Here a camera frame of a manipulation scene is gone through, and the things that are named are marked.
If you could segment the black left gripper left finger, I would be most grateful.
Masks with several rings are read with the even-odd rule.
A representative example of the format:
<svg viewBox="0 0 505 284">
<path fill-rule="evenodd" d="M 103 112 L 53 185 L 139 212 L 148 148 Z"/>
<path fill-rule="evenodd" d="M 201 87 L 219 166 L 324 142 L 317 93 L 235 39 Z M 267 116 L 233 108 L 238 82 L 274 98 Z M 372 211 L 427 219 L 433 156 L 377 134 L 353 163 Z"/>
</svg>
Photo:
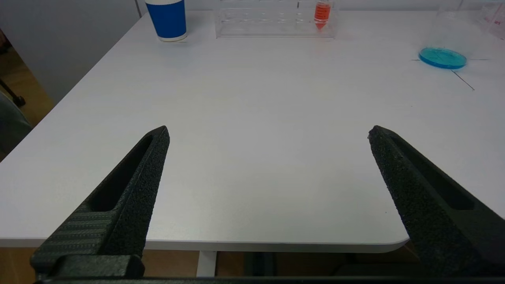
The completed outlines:
<svg viewBox="0 0 505 284">
<path fill-rule="evenodd" d="M 155 128 L 128 152 L 31 256 L 38 282 L 144 275 L 141 258 L 170 136 Z"/>
</svg>

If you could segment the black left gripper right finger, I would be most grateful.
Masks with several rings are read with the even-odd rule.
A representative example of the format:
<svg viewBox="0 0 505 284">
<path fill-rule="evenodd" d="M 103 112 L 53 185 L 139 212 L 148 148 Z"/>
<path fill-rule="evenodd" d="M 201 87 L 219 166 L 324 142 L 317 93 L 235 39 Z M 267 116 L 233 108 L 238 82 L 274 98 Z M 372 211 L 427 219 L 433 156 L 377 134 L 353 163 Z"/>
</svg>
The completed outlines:
<svg viewBox="0 0 505 284">
<path fill-rule="evenodd" d="M 393 131 L 371 151 L 418 257 L 439 277 L 503 277 L 505 222 Z"/>
</svg>

